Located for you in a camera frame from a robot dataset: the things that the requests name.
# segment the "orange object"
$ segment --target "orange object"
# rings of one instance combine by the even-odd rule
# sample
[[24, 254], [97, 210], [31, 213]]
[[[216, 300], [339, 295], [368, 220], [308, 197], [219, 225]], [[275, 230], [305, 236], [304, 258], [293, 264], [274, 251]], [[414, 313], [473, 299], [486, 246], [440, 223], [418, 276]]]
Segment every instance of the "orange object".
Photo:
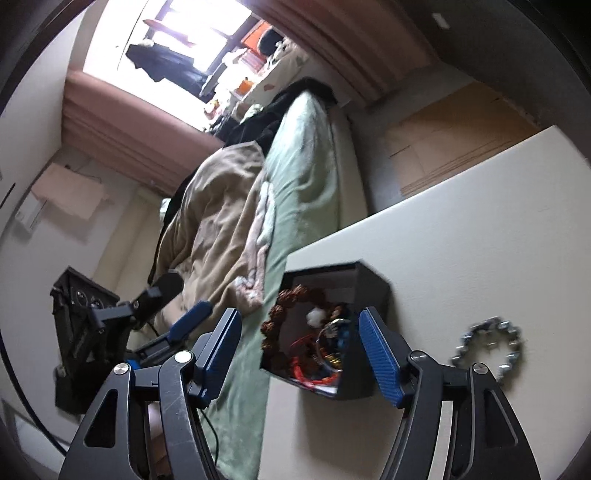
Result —
[[263, 33], [272, 28], [271, 24], [261, 20], [255, 25], [255, 27], [247, 33], [242, 39], [242, 44], [248, 47], [256, 56], [260, 59], [265, 57], [258, 51], [258, 41], [261, 39]]
[[248, 78], [244, 78], [240, 86], [236, 90], [234, 90], [234, 92], [236, 92], [240, 96], [245, 96], [250, 91], [253, 85], [254, 82], [251, 82]]
[[301, 371], [300, 362], [297, 357], [291, 360], [291, 366], [293, 367], [295, 379], [309, 390], [313, 390], [315, 385], [332, 385], [339, 379], [339, 374], [337, 373], [320, 380], [310, 380], [309, 378], [306, 378]]

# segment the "white cotton ball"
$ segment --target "white cotton ball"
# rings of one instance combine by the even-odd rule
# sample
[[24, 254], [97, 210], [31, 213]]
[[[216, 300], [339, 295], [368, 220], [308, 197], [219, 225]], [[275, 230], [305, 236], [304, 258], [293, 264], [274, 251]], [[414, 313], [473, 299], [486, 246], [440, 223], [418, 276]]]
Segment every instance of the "white cotton ball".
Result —
[[306, 314], [308, 326], [312, 328], [322, 327], [322, 321], [326, 320], [326, 312], [318, 307], [313, 308]]

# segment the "white table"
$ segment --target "white table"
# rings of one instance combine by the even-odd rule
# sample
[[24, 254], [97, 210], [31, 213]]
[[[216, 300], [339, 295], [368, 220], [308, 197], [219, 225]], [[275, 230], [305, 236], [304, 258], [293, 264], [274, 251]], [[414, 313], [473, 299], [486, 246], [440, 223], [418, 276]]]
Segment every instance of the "white table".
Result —
[[[522, 327], [525, 361], [506, 394], [542, 479], [555, 480], [591, 429], [591, 168], [570, 141], [547, 129], [293, 253], [287, 268], [358, 259], [391, 282], [409, 345], [441, 363], [472, 323]], [[271, 380], [259, 478], [377, 479], [399, 422], [379, 394], [334, 402]], [[444, 405], [431, 479], [449, 425]]]

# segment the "metal chain ring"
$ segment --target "metal chain ring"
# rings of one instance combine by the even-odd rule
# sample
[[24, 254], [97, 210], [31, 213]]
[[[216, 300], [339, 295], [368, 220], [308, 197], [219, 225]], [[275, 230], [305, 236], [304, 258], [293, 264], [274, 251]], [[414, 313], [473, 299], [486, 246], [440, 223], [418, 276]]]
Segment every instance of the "metal chain ring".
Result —
[[[470, 327], [470, 330], [464, 333], [460, 339], [462, 344], [456, 347], [456, 354], [451, 358], [452, 365], [454, 367], [462, 366], [462, 360], [468, 353], [470, 344], [476, 335], [482, 332], [490, 338], [494, 331], [497, 331], [508, 339], [509, 349], [511, 350], [505, 357], [506, 362], [499, 366], [496, 376], [496, 380], [502, 384], [507, 374], [515, 368], [522, 356], [523, 341], [521, 340], [521, 329], [513, 325], [509, 320], [493, 317]], [[496, 346], [496, 342], [487, 342], [486, 346], [487, 348], [493, 348]]]

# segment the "metal pivot screw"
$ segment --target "metal pivot screw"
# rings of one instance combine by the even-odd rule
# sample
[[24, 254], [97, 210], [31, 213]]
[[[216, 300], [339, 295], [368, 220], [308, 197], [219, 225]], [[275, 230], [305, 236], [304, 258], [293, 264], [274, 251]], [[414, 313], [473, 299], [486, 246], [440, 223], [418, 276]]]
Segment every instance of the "metal pivot screw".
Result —
[[123, 375], [123, 374], [126, 374], [128, 371], [129, 371], [128, 364], [117, 364], [117, 365], [115, 365], [115, 368], [113, 369], [113, 373], [115, 375]]
[[474, 364], [472, 368], [478, 375], [486, 375], [488, 373], [488, 367], [480, 362]]
[[415, 362], [420, 362], [421, 360], [425, 360], [427, 358], [427, 354], [420, 350], [415, 350], [414, 352], [411, 352], [410, 358]]
[[189, 352], [188, 350], [181, 350], [180, 352], [178, 352], [175, 356], [174, 359], [179, 363], [179, 364], [186, 364], [189, 360], [191, 360], [191, 357], [193, 356], [193, 354], [191, 352]]

